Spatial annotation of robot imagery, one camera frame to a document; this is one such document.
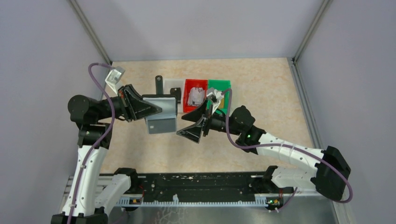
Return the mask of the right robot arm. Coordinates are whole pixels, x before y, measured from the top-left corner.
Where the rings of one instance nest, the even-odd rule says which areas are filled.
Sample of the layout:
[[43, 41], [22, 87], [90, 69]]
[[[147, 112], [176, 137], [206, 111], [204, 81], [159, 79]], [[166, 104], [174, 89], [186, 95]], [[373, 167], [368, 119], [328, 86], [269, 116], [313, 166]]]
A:
[[193, 125], [177, 131], [177, 135], [199, 143], [210, 130], [223, 132], [230, 143], [247, 153], [277, 158], [296, 169], [274, 166], [270, 181], [278, 188], [313, 189], [338, 203], [348, 203], [353, 189], [348, 181], [351, 168], [341, 152], [332, 146], [310, 148], [278, 138], [254, 125], [255, 118], [245, 106], [233, 113], [210, 113], [205, 105], [182, 116]]

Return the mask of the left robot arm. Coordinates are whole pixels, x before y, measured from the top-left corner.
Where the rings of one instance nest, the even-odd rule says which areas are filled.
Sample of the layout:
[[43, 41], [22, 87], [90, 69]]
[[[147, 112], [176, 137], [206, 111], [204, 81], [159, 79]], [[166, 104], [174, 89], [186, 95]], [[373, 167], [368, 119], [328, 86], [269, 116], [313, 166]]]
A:
[[161, 107], [144, 100], [131, 84], [122, 86], [116, 97], [95, 100], [75, 95], [68, 102], [71, 121], [78, 129], [78, 161], [71, 189], [53, 224], [106, 224], [109, 214], [121, 196], [138, 187], [133, 168], [119, 168], [112, 181], [96, 195], [100, 170], [109, 151], [114, 121], [123, 117], [127, 122], [140, 120], [162, 112]]

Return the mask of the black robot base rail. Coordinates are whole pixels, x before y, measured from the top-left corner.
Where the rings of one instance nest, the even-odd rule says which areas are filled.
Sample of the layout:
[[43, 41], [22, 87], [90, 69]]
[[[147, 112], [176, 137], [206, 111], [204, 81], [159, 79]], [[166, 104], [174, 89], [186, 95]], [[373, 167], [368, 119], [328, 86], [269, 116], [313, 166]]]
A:
[[116, 202], [128, 210], [138, 207], [267, 207], [294, 191], [278, 188], [262, 172], [146, 173]]

